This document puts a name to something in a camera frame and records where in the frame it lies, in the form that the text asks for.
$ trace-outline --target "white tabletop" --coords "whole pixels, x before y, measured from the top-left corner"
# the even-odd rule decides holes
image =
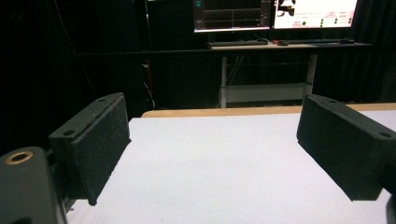
[[[362,113],[396,131],[396,111]],[[98,204],[69,223],[385,224],[389,193],[350,201],[297,144],[299,117],[132,119]]]

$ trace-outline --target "monitor screen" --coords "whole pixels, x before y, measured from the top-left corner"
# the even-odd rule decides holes
[[[267,30],[271,0],[192,0],[194,32]]]
[[[275,0],[273,28],[351,27],[358,0]]]

